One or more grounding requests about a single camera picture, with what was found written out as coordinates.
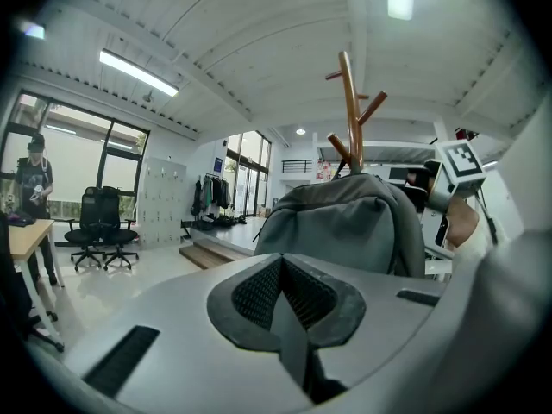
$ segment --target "person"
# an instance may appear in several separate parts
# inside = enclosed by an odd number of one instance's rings
[[[44,158],[45,140],[42,134],[36,133],[27,145],[28,157],[20,158],[16,173],[16,187],[20,198],[21,210],[36,219],[48,219],[46,200],[53,191],[52,165]],[[57,285],[58,280],[53,270],[52,252],[48,236],[40,244],[44,267],[48,273],[50,285]],[[40,277],[38,260],[33,252],[28,258],[28,269],[33,281]]]
[[[409,173],[409,184],[416,184],[416,174]],[[430,178],[429,190],[433,188],[435,179]],[[454,249],[452,260],[453,271],[465,265],[478,264],[492,250],[494,242],[489,222],[484,216],[474,210],[466,201],[454,195],[448,203],[447,210],[448,233],[447,241]],[[496,218],[492,219],[497,243],[506,241],[505,232]]]

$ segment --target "desk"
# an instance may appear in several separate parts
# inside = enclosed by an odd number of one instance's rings
[[[32,253],[35,252],[41,241],[46,235],[50,237],[50,250],[52,251],[53,268],[58,277],[58,283],[60,286],[65,286],[63,277],[61,276],[60,264],[58,262],[58,255],[55,251],[55,245],[53,243],[53,220],[52,219],[37,219],[36,222],[27,227],[14,227],[9,226],[9,251],[13,260],[21,267],[23,280],[27,287],[28,294],[33,300],[34,307],[38,311],[41,321],[50,333],[50,336],[59,343],[63,343],[61,336],[53,327],[52,322],[46,314],[46,309],[42,303],[41,297],[36,291],[35,284],[31,278],[31,273],[28,270],[27,260]]]

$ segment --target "ceiling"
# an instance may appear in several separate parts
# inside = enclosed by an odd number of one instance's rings
[[[427,143],[442,118],[511,142],[548,83],[501,0],[415,0],[408,22],[390,18],[386,0],[49,0],[37,22],[47,38],[26,39],[14,72],[199,141],[345,124],[342,83],[324,80],[342,50],[359,92],[389,95],[365,126],[369,140]],[[144,101],[151,88],[102,65],[103,48],[179,94]]]

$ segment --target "wooden platform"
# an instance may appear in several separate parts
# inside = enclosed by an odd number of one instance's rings
[[[204,270],[218,267],[234,260],[247,258],[245,254],[226,248],[208,239],[194,241],[191,246],[179,248],[179,252],[186,259]]]

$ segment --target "black office chair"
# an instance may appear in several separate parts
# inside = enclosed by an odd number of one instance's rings
[[[82,197],[82,205],[80,209],[80,229],[74,229],[72,223],[74,219],[66,219],[69,223],[71,231],[65,233],[64,237],[73,244],[78,244],[82,251],[71,254],[71,261],[74,256],[80,256],[75,264],[75,272],[78,271],[78,264],[84,258],[91,258],[97,262],[97,267],[102,267],[102,262],[94,256],[94,254],[103,254],[104,252],[96,249],[90,249],[90,246],[95,248],[95,244],[99,241],[101,232],[100,225],[100,189],[97,187],[86,187]]]
[[[103,259],[106,260],[108,256],[111,256],[109,260],[103,266],[103,269],[107,271],[107,266],[114,259],[120,258],[124,260],[130,270],[132,266],[126,256],[136,256],[136,259],[140,259],[138,253],[125,252],[122,250],[124,244],[128,244],[135,239],[138,234],[130,229],[130,224],[135,221],[132,219],[125,219],[127,222],[127,228],[121,229],[121,218],[119,217],[119,192],[113,187],[102,188],[102,239],[105,245],[116,246],[116,251],[111,253],[104,253]]]
[[[9,228],[8,218],[0,211],[0,305],[5,305],[6,310],[15,325],[16,330],[23,339],[27,340],[29,335],[38,337],[44,342],[54,345],[62,353],[63,344],[44,336],[35,328],[35,325],[41,321],[40,316],[29,317],[28,314],[33,306],[33,301],[28,295],[23,275],[16,271],[14,261],[9,251]],[[58,316],[46,311],[52,321],[57,321]]]

